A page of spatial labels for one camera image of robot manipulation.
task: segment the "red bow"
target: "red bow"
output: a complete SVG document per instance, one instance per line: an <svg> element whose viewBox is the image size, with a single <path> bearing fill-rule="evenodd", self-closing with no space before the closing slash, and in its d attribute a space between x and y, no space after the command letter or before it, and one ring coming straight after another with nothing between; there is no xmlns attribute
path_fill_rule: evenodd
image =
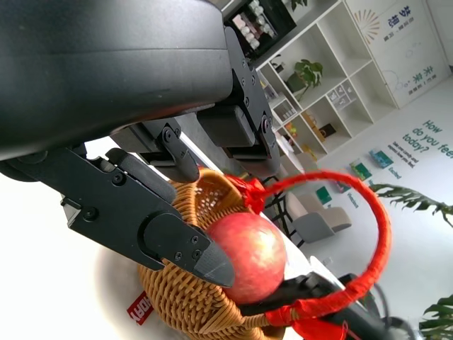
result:
<svg viewBox="0 0 453 340"><path fill-rule="evenodd" d="M243 204L250 207L252 211L259 215L264 210L265 198L258 197L257 194L264 193L265 189L261 182L254 178L250 182L245 182L234 176L225 175L225 177L239 190L243 196Z"/></svg>
<svg viewBox="0 0 453 340"><path fill-rule="evenodd" d="M291 309L294 306L284 306L278 310L266 312L266 319L276 327L291 326L305 340L345 340L348 325L331 324L317 318L291 320Z"/></svg>

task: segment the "red rope handle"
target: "red rope handle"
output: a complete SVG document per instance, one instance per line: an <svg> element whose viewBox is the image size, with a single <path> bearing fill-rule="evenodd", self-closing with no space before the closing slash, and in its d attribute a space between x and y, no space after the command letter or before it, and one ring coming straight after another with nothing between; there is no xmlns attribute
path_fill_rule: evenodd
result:
<svg viewBox="0 0 453 340"><path fill-rule="evenodd" d="M257 184L257 180L247 183L239 178L227 177L242 194L245 196L245 204L251 206L253 211L264 208L266 197L278 193L293 186L296 183L306 181L340 181L353 187L368 202L374 216L376 217L379 229L379 239L373 258L367 270L355 280L346 285L346 289L321 297L319 299L298 300L292 308L295 308L300 319L322 317L346 308L350 303L362 298L376 283L385 265L389 260L391 247L390 220L384 206L376 194L371 191L361 180L347 174L340 174L333 171L317 171L309 174L286 178L264 188Z"/></svg>

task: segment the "chair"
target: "chair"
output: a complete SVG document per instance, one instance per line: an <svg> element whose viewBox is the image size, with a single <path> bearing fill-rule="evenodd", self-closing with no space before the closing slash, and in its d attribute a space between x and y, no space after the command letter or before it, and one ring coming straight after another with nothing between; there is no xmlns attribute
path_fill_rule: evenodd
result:
<svg viewBox="0 0 453 340"><path fill-rule="evenodd" d="M303 243L313 243L333 236L335 233L349 228L351 221L342 208L324 208L315 194L306 194L297 198L293 193L285 197L287 216L295 233L299 234Z"/></svg>

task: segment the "robotic arm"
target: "robotic arm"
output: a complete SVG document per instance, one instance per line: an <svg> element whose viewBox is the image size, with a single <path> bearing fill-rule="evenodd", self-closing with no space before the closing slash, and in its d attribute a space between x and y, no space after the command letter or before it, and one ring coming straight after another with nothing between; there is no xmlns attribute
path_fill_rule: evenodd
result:
<svg viewBox="0 0 453 340"><path fill-rule="evenodd" d="M95 242L231 286L224 252L181 220L173 187L128 154L196 181L172 117L197 112L246 170L277 171L272 114L222 14L203 0L7 0L0 32L0 171L59 191L69 227ZM83 143L106 135L122 149L88 160Z"/></svg>

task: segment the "apple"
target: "apple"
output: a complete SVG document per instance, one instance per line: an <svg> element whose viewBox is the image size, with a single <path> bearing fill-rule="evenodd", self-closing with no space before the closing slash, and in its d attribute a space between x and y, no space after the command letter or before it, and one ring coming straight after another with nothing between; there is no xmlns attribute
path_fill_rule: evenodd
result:
<svg viewBox="0 0 453 340"><path fill-rule="evenodd" d="M285 242L280 231L259 215L238 212L213 223L207 233L234 267L234 284L224 292L238 305L258 302L283 281Z"/></svg>

